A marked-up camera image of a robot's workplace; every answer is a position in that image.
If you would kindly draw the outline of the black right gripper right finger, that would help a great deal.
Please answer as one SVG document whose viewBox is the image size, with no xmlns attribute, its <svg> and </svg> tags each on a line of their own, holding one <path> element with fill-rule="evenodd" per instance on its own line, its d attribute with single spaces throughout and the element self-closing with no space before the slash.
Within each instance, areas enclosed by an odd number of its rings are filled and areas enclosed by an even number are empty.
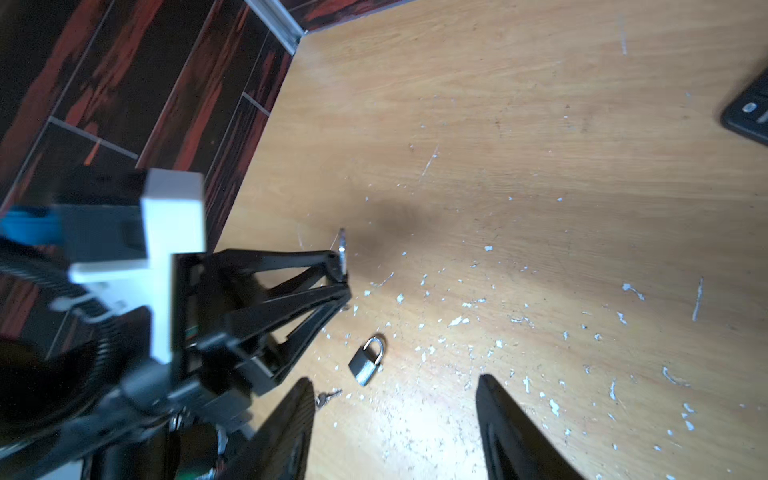
<svg viewBox="0 0 768 480">
<path fill-rule="evenodd" d="M 476 409 L 490 479 L 580 479 L 492 375 L 478 379 Z"/>
</svg>

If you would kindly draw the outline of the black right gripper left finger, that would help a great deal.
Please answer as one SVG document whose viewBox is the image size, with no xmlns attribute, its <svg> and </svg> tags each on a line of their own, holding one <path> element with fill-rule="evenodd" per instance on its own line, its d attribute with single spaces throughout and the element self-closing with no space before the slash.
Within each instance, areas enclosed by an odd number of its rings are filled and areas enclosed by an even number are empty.
<svg viewBox="0 0 768 480">
<path fill-rule="evenodd" d="M 315 412 L 313 384 L 301 378 L 216 479 L 304 479 Z"/>
</svg>

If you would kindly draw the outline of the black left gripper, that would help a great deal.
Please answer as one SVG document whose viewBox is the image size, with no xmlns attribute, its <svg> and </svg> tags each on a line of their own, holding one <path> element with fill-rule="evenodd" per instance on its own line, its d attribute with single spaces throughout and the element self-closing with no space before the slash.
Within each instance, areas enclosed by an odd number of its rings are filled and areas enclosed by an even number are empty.
<svg viewBox="0 0 768 480">
<path fill-rule="evenodd" d="M 282 294 L 280 287 L 266 289 L 254 280 L 256 273 L 291 268 L 318 268 L 336 284 Z M 178 300 L 204 294 L 211 301 L 238 299 L 241 307 L 219 312 L 195 344 L 177 346 L 172 362 L 163 365 L 130 350 L 115 316 L 47 257 L 5 251 L 1 269 L 73 300 L 99 333 L 94 343 L 58 363 L 24 357 L 21 345 L 3 342 L 5 479 L 37 479 L 92 455 L 102 461 L 102 476 L 123 478 L 135 464 L 128 448 L 152 440 L 160 446 L 150 449 L 139 468 L 151 479 L 171 478 L 183 467 L 183 436 L 169 429 L 181 414 L 242 436 L 219 478 L 280 478 L 282 414 L 275 411 L 259 430 L 248 432 L 250 397 L 282 384 L 351 298 L 335 251 L 226 249 L 187 256 L 179 266 Z"/>
</svg>

